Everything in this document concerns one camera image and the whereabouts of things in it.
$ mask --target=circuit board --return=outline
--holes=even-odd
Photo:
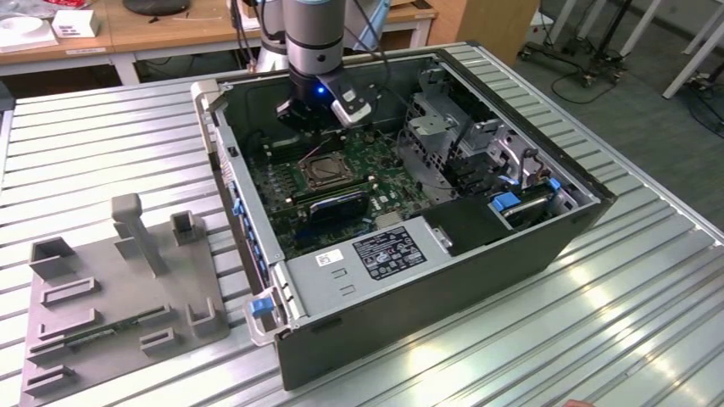
[[[395,153],[395,142],[394,136],[380,132],[350,132],[338,151],[282,164],[252,160],[251,176],[288,259],[375,231],[390,219],[408,219],[430,207]],[[370,197],[364,215],[311,231],[310,208],[314,211],[320,203],[356,194]]]

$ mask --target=floor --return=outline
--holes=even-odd
[[[570,22],[576,24],[584,13],[587,0],[579,1]],[[543,10],[558,15],[564,0],[543,0]],[[591,40],[598,43],[616,11],[610,3],[594,28]],[[612,42],[620,49],[639,17],[626,16]],[[618,87],[596,102],[578,105],[556,97],[551,82],[574,68],[544,56],[519,61],[514,69],[570,111],[579,121],[616,148],[623,155],[675,193],[676,196],[724,230],[724,139],[718,138],[691,117],[688,104],[695,114],[707,117],[702,105],[694,100],[690,90],[682,90],[672,100],[660,94],[687,64],[690,57],[682,55],[690,40],[679,37],[658,25],[651,25],[631,56],[627,58],[630,73]],[[722,58],[712,55],[703,65],[711,71]],[[584,89],[574,81],[563,80],[556,89],[570,99],[587,100],[610,84],[603,82]],[[724,96],[714,99],[715,107],[724,112]]]

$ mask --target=desk leg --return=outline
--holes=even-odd
[[[634,32],[631,33],[630,39],[627,40],[626,44],[623,45],[620,54],[623,57],[628,57],[631,50],[636,46],[636,43],[642,39],[642,36],[644,35],[646,28],[652,23],[654,15],[656,14],[656,10],[660,6],[660,0],[654,0],[652,5],[648,6],[648,10],[646,11],[644,17],[642,17],[642,20],[639,21],[639,25],[636,25],[636,28],[634,29]]]
[[[418,21],[415,30],[412,31],[412,37],[410,39],[411,48],[419,48],[428,45],[428,35],[430,35],[431,26],[432,26],[431,19]]]
[[[724,3],[716,9],[716,12],[714,13],[710,20],[706,22],[704,27],[702,27],[702,30],[699,30],[698,36],[695,36],[694,40],[691,40],[690,46],[687,47],[687,49],[683,50],[683,53],[686,53],[687,55],[691,55],[691,53],[694,53],[695,48],[702,43],[702,40],[704,40],[706,35],[710,33],[710,31],[712,30],[712,27],[719,22],[723,14],[724,14]]]
[[[562,35],[562,31],[564,30],[566,21],[568,21],[568,18],[571,17],[571,11],[574,11],[574,6],[579,0],[568,0],[564,4],[564,8],[562,9],[562,13],[558,16],[556,23],[554,24],[554,30],[551,31],[551,42],[556,43],[558,36]]]
[[[111,64],[116,67],[119,78],[123,85],[138,85],[140,83],[139,73],[136,72],[136,56],[132,53],[112,53],[110,55]]]
[[[576,34],[578,38],[587,38],[588,33],[591,32],[591,29],[594,28],[594,23],[599,19],[599,15],[602,15],[603,6],[607,5],[608,0],[596,0],[596,4],[594,5],[594,8],[591,9],[591,14],[588,15],[588,18],[586,19],[584,26],[580,28],[579,33]]]
[[[723,37],[724,37],[724,22],[720,24],[720,28],[716,29],[712,36],[710,36],[710,39],[704,43],[704,46],[702,47],[698,54],[691,59],[682,73],[676,77],[675,81],[671,82],[671,85],[668,86],[668,89],[663,95],[667,99],[671,99],[676,95],[676,92],[679,92],[682,85],[684,84],[686,81],[690,80],[691,76],[694,75],[694,72],[698,70],[699,66],[702,65],[702,62],[704,61],[706,57],[712,52],[714,47],[716,47],[716,44],[719,43]]]

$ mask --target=wooden desk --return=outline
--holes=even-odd
[[[102,22],[98,37],[58,38],[59,44],[54,47],[0,53],[0,76],[111,64],[108,55],[114,52],[114,41],[106,0],[96,2],[91,8]]]
[[[99,0],[94,5],[102,17],[102,34],[96,38],[59,40],[56,47],[38,48],[0,55],[0,76],[80,66],[112,64],[124,85],[139,84],[136,61],[238,49],[226,0],[194,0],[186,13],[160,17],[134,14],[123,0]],[[410,47],[427,44],[435,9],[412,5],[391,10],[384,32],[414,31]],[[259,30],[247,31],[250,45],[262,45]],[[94,54],[71,57],[68,51],[99,48]]]

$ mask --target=white label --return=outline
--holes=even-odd
[[[334,251],[322,253],[318,256],[318,264],[322,267],[323,265],[331,265],[332,263],[340,261],[344,259],[344,256],[342,255],[342,250],[338,248],[334,249]]]
[[[67,55],[83,55],[84,53],[106,53],[106,48],[83,48],[66,51]]]

